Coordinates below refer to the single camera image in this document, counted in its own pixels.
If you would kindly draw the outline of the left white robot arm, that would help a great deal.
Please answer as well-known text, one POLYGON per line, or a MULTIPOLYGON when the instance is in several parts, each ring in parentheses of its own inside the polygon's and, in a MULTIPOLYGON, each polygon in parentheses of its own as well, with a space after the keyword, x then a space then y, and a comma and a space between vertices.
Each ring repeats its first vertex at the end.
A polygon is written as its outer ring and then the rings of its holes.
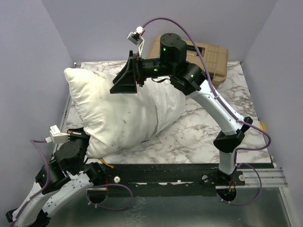
POLYGON ((90 136, 83 128, 63 133, 54 125, 49 134, 42 142, 61 146, 52 160, 42 166, 22 204, 6 213, 8 222, 15 227, 45 227, 74 196, 106 182, 105 171, 98 162, 86 164, 90 136))

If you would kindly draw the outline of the white pillow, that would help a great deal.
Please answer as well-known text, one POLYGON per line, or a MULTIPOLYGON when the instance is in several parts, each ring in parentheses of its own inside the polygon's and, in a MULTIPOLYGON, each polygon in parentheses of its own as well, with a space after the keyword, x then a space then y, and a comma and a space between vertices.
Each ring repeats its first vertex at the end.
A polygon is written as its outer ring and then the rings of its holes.
POLYGON ((86 152, 89 158, 104 158, 136 146, 129 142, 130 94, 109 92, 114 75, 72 68, 66 68, 64 75, 84 131, 90 136, 86 152))

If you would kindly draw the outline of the white pillowcase blue trim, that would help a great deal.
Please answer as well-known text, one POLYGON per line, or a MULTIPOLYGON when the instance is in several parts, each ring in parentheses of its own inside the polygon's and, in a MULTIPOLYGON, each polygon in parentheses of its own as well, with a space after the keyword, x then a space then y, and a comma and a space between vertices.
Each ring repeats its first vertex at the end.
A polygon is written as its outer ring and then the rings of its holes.
POLYGON ((185 95, 167 80, 156 83, 148 79, 138 93, 129 97, 133 104, 129 142, 133 146, 159 134, 186 110, 185 95))

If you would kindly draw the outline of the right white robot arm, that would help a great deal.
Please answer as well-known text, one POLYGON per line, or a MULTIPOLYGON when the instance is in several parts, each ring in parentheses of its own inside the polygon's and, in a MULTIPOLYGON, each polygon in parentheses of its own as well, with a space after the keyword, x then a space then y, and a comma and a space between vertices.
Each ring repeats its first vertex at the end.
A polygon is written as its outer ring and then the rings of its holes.
POLYGON ((241 116, 214 94, 205 72, 186 58, 187 43, 177 34, 163 34, 160 37, 159 58, 142 59, 139 54, 129 52, 126 65, 114 78, 110 93, 135 94, 147 78, 168 76, 175 89, 200 104, 220 126, 221 130, 214 140, 214 146, 219 150, 217 179, 221 184, 228 185, 235 178, 235 149, 241 144, 253 120, 241 116))

